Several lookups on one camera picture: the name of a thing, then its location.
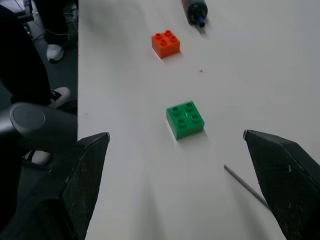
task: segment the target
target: table surface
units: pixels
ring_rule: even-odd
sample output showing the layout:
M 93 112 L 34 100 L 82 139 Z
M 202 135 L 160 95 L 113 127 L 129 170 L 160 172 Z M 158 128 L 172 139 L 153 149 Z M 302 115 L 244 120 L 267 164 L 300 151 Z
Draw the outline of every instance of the table surface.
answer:
M 110 132 L 87 240 L 281 240 L 245 129 L 320 158 L 320 1 L 207 0 L 204 32 L 180 0 L 81 0 L 78 138 Z M 159 59 L 170 29 L 181 53 Z M 176 141 L 166 108 L 192 100 L 204 132 Z

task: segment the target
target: white sneaker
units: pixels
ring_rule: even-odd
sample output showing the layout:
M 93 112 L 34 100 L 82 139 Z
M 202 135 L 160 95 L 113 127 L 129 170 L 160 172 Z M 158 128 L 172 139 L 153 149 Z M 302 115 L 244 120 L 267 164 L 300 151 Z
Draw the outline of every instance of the white sneaker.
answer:
M 31 150 L 26 155 L 24 155 L 22 158 L 24 160 L 31 162 L 31 163 L 34 163 L 34 164 L 45 165 L 46 163 L 49 162 L 49 160 L 51 158 L 51 153 L 46 152 L 46 151 Z
M 50 99 L 49 108 L 57 109 L 63 104 L 67 103 L 71 98 L 71 91 L 67 87 L 59 87 L 55 90 L 51 90 L 52 98 Z
M 46 57 L 49 61 L 59 61 L 64 56 L 64 49 L 62 46 L 56 44 L 49 44 L 46 50 Z

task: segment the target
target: floor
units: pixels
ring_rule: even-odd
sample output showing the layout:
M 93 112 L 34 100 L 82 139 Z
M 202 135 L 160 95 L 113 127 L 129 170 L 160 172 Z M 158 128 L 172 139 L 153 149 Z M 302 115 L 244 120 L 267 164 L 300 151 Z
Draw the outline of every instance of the floor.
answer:
M 38 16 L 35 17 L 35 21 L 38 25 L 42 25 Z M 30 22 L 29 25 L 34 37 L 42 33 L 43 30 L 34 22 Z M 46 51 L 48 45 L 44 39 L 37 39 L 34 41 L 34 45 L 44 62 L 51 88 L 68 87 L 72 94 L 71 100 L 76 100 L 78 98 L 78 36 L 73 35 L 71 37 L 63 59 L 55 64 L 51 64 L 47 60 Z M 10 98 L 11 94 L 0 81 L 0 109 L 10 106 Z

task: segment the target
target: person's leg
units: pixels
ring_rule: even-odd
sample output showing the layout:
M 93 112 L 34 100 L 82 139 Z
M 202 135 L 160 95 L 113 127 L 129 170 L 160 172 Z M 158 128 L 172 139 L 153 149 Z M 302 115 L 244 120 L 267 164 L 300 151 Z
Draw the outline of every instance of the person's leg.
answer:
M 68 41 L 68 26 L 64 15 L 65 0 L 34 0 L 42 20 L 48 45 L 63 46 Z
M 0 79 L 15 102 L 50 104 L 47 71 L 15 14 L 0 5 Z
M 14 216 L 17 208 L 18 185 L 21 172 L 21 153 L 14 149 L 14 141 L 1 143 L 1 154 L 6 157 L 1 162 L 0 167 L 0 232 L 7 226 Z

